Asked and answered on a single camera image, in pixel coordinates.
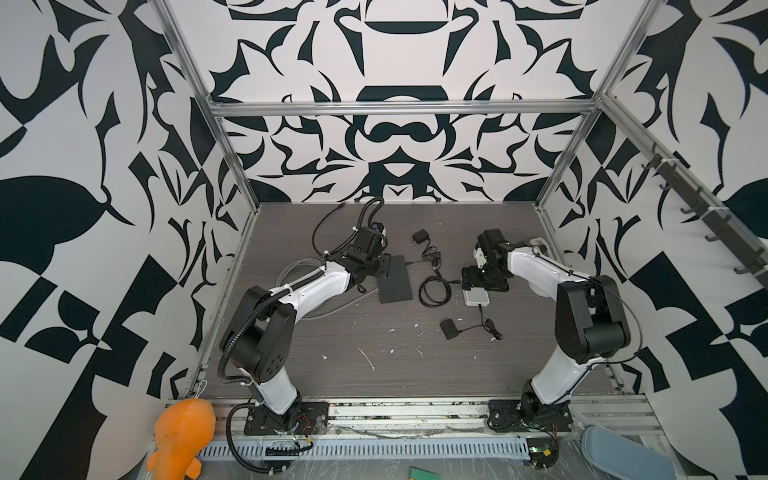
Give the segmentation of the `white square router box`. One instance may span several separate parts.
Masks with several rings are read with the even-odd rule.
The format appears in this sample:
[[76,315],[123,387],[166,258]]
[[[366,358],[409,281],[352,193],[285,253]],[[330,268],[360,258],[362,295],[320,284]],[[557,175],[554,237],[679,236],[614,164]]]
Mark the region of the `white square router box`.
[[490,304],[489,293],[480,287],[463,289],[464,303],[468,307],[487,307]]

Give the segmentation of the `black network switch box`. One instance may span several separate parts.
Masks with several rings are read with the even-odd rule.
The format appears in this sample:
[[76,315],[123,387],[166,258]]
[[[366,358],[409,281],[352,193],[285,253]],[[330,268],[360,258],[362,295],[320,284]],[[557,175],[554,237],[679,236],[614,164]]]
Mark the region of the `black network switch box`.
[[382,304],[413,299],[408,264],[403,255],[383,254],[376,281]]

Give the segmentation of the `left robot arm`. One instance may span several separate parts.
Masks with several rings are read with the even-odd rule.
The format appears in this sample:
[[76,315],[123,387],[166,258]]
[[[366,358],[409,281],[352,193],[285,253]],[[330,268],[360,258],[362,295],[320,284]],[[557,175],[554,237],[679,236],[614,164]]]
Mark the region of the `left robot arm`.
[[372,222],[356,230],[350,245],[327,254],[299,279],[269,290],[248,289],[221,338],[220,381],[255,390],[260,403],[275,415],[289,412],[299,402],[285,369],[296,324],[377,274],[387,245],[384,225]]

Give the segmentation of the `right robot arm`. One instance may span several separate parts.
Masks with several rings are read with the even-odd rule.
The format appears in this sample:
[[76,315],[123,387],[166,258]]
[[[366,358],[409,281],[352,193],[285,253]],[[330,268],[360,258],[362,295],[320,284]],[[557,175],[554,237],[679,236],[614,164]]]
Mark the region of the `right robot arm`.
[[512,243],[498,229],[483,231],[473,250],[475,263],[461,271],[464,302],[482,309],[491,292],[506,292],[520,278],[537,295],[555,302],[556,348],[521,395],[523,419],[550,414],[570,400],[593,367],[610,363],[631,341],[626,310],[616,282],[589,276],[550,258],[537,241]]

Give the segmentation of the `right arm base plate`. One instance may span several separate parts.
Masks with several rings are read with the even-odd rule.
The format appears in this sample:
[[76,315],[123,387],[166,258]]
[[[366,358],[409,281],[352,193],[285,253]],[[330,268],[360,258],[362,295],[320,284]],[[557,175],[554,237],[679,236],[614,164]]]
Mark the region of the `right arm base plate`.
[[569,432],[573,417],[570,402],[543,405],[532,394],[515,400],[491,400],[486,426],[498,433]]

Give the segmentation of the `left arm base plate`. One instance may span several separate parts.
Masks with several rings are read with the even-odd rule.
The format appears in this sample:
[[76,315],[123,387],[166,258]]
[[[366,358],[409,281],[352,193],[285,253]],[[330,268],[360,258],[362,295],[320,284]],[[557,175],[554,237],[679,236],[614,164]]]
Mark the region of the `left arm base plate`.
[[251,406],[246,415],[244,434],[263,436],[290,432],[308,435],[326,426],[329,407],[327,402],[300,401],[278,415],[266,406]]

